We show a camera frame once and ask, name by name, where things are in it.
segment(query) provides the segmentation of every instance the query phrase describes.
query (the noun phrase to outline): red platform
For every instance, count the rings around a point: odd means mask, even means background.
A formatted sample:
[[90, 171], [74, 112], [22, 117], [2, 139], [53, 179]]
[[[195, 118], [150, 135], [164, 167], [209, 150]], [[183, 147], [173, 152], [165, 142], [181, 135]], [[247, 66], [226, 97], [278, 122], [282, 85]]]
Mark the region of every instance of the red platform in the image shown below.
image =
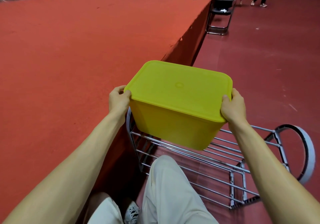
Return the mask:
[[[0, 221], [108, 113], [108, 94], [149, 60], [190, 65], [210, 0], [0, 3]], [[132, 174], [120, 132], [96, 188]], [[123, 166], [115, 183], [102, 180]]]

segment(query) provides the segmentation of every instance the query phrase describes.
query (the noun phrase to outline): shoe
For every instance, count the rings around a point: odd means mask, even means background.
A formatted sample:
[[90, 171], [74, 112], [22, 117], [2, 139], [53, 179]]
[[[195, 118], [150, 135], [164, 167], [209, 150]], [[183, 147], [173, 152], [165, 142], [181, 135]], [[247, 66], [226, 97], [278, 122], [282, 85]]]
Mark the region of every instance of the shoe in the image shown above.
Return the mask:
[[138, 221], [139, 207], [132, 201], [128, 206], [123, 218], [124, 224], [136, 224]]

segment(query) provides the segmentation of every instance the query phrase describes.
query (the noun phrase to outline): plastic container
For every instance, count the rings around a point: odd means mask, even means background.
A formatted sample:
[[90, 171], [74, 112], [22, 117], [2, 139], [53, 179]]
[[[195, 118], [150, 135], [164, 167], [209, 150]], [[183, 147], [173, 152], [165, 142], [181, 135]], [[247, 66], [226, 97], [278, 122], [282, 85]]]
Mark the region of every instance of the plastic container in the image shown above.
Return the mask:
[[138, 129], [155, 137], [205, 149], [226, 123], [223, 95], [231, 98], [232, 80], [221, 72], [149, 61], [124, 90]]

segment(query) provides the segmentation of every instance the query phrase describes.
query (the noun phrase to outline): person's right hand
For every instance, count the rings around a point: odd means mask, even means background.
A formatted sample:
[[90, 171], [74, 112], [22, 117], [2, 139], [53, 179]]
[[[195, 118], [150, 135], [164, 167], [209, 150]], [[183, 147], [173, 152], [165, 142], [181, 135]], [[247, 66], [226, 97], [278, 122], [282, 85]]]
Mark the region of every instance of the person's right hand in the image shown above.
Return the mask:
[[229, 127], [246, 123], [245, 101], [235, 88], [232, 89], [231, 101], [227, 95], [222, 97], [221, 113], [222, 116], [229, 122]]

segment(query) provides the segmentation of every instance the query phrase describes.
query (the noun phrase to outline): shopping cart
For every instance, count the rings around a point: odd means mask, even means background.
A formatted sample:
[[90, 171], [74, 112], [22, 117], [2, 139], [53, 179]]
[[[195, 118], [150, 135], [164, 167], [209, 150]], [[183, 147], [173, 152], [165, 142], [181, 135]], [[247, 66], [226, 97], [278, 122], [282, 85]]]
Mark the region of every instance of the shopping cart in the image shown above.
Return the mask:
[[[257, 126], [252, 127], [256, 130], [261, 130], [262, 132], [267, 133], [264, 141], [270, 146], [270, 148], [273, 148], [273, 152], [279, 154], [282, 165], [288, 171], [290, 171], [290, 168], [284, 147], [281, 142], [280, 134], [289, 129], [296, 132], [301, 139], [305, 150], [304, 165], [297, 180], [301, 184], [305, 184], [310, 179], [315, 167], [316, 156], [313, 143], [309, 135], [303, 129], [290, 124], [280, 125], [274, 130]], [[195, 170], [192, 169], [192, 167], [180, 165], [185, 173], [191, 172], [197, 176], [200, 176], [203, 180], [206, 180], [203, 181], [204, 183], [207, 183], [205, 186], [203, 184], [200, 185], [194, 183], [189, 179], [190, 184], [193, 185], [196, 190], [204, 190], [201, 191], [201, 194], [198, 193], [203, 199], [220, 204], [229, 209], [234, 209], [260, 201], [260, 196], [257, 191], [249, 190], [247, 186], [246, 179], [248, 180], [248, 178], [250, 178], [252, 182], [250, 171], [246, 166], [245, 159], [238, 147], [238, 144], [230, 140], [230, 137], [232, 137], [232, 133], [230, 131], [221, 129], [220, 134], [225, 136], [224, 139], [215, 137], [214, 141], [211, 142], [205, 150], [196, 151], [140, 132], [135, 125], [130, 108], [128, 109], [126, 116], [126, 129], [132, 146], [135, 150], [141, 172], [144, 172], [148, 175], [151, 163], [158, 157], [153, 154], [154, 149], [160, 147], [165, 150], [166, 154], [173, 153], [173, 158], [184, 156], [191, 161], [196, 161], [198, 163], [210, 166], [210, 173], [208, 173], [208, 171], [201, 171], [199, 169]], [[225, 173], [227, 175], [227, 179], [213, 176], [212, 173], [215, 170], [219, 171], [219, 173]], [[221, 186], [212, 188], [216, 183], [223, 185], [225, 188], [221, 188]]]

